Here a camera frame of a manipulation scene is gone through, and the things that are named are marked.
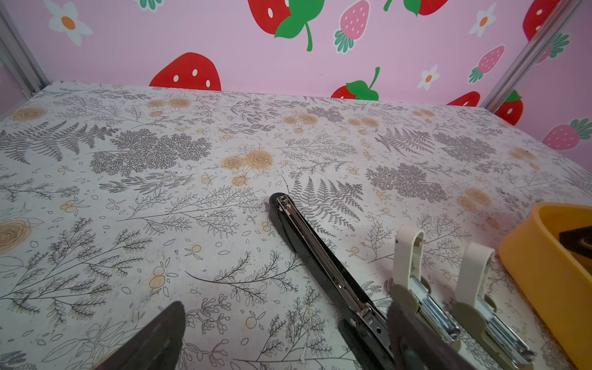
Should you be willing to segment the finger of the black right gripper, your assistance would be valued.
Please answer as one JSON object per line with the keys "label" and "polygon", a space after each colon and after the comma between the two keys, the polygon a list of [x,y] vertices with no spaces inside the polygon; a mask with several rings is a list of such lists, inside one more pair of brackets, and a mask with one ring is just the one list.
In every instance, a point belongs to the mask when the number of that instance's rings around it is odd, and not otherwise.
{"label": "finger of the black right gripper", "polygon": [[561,232],[559,241],[567,250],[592,259],[592,226]]}

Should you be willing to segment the yellow plastic tray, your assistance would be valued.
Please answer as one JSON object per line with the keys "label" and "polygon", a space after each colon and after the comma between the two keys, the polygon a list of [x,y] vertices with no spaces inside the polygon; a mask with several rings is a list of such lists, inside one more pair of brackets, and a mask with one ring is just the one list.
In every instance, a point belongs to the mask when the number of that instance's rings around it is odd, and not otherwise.
{"label": "yellow plastic tray", "polygon": [[591,262],[582,264],[559,235],[590,225],[590,206],[541,202],[499,247],[504,267],[579,369],[591,368]]}

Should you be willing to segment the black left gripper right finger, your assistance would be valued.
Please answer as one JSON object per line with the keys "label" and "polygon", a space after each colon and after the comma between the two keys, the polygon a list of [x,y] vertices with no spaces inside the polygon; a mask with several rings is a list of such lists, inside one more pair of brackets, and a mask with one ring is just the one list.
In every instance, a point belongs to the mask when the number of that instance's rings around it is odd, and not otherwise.
{"label": "black left gripper right finger", "polygon": [[387,314],[395,369],[474,369],[414,313],[397,302]]}

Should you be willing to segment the black long stapler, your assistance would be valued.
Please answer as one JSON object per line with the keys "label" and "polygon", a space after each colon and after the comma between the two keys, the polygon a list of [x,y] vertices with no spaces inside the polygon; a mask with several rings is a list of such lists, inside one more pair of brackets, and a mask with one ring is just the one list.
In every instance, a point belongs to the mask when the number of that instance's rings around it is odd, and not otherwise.
{"label": "black long stapler", "polygon": [[394,369],[384,314],[317,235],[291,197],[276,193],[269,204],[273,225],[341,314],[339,331],[362,368]]}

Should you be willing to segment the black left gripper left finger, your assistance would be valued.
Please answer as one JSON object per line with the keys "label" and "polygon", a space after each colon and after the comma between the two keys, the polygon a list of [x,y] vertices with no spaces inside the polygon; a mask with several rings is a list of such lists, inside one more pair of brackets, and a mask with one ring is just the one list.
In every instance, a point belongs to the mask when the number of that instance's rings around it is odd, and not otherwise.
{"label": "black left gripper left finger", "polygon": [[186,328],[181,302],[173,302],[97,369],[175,369]]}

